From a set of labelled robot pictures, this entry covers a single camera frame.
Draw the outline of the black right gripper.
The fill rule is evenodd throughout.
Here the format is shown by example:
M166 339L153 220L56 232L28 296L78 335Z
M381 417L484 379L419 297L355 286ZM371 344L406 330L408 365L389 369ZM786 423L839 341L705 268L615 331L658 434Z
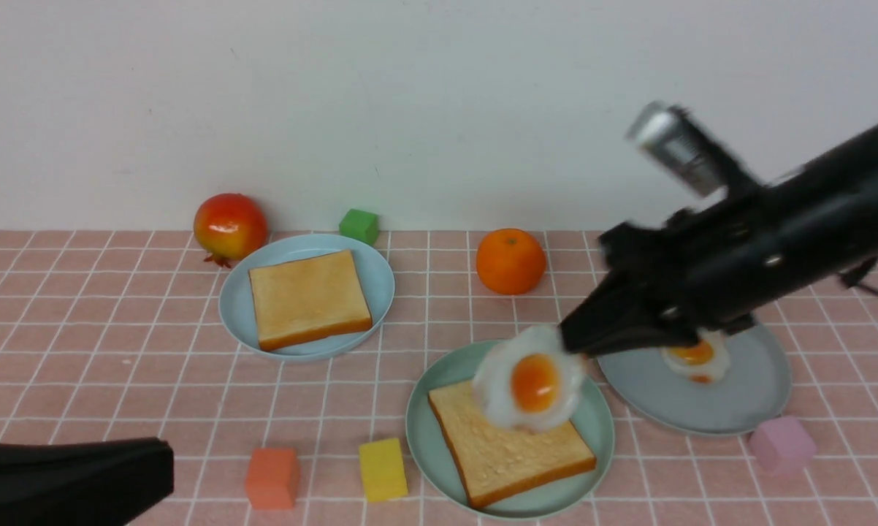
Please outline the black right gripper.
M613 227L599 239L605 282L560 321L562 345L600 357L696 346L701 329L742 332L783 293L773 241L752 220L686 210L659 229Z

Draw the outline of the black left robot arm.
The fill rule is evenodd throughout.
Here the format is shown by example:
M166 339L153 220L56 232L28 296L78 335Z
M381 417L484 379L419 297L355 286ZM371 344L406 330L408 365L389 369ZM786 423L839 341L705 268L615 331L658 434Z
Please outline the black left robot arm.
M175 454L156 437L0 443L0 525L128 525L174 489Z

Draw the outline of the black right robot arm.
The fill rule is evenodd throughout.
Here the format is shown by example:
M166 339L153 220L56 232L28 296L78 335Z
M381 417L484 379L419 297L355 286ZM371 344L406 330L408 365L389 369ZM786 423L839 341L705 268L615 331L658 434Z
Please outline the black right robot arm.
M559 323L566 352L599 357L737 334L760 306L832 275L867 290L878 263L878 124L776 184L747 172L678 104L648 104L626 137L699 196L725 194L659 229L625 222L599 236L607 276Z

